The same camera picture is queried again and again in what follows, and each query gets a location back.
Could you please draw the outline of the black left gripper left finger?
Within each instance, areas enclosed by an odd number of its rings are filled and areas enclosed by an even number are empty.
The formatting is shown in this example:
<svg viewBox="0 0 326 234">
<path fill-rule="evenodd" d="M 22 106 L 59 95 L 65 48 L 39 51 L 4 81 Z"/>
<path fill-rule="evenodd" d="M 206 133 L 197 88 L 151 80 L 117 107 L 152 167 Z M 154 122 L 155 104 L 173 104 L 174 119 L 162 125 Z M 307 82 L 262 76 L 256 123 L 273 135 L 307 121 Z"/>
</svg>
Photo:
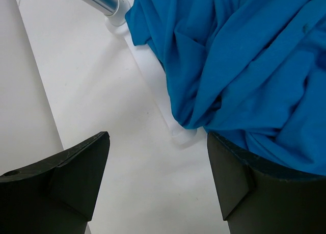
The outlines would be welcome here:
<svg viewBox="0 0 326 234">
<path fill-rule="evenodd" d="M 1 233 L 85 233 L 110 149 L 108 132 L 1 175 Z"/>
</svg>

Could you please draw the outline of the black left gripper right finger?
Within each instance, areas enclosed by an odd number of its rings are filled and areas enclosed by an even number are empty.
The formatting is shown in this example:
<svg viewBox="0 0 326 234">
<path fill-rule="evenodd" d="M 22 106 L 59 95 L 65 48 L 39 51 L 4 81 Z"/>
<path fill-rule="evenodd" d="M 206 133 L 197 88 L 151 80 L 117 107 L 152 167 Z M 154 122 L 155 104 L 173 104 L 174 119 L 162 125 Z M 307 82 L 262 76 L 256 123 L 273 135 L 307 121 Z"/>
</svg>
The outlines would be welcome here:
<svg viewBox="0 0 326 234">
<path fill-rule="evenodd" d="M 325 233 L 325 177 L 290 169 L 216 133 L 207 149 L 231 233 Z"/>
</svg>

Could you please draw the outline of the blue t shirt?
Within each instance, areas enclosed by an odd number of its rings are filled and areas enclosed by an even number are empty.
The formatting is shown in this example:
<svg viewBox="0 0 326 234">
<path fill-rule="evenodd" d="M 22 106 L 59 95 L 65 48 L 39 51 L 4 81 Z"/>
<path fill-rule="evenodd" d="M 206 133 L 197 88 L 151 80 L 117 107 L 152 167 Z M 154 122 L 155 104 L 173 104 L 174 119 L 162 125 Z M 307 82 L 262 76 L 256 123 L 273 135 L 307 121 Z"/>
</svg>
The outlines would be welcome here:
<svg viewBox="0 0 326 234">
<path fill-rule="evenodd" d="M 325 0 L 134 0 L 175 120 L 325 175 Z"/>
</svg>

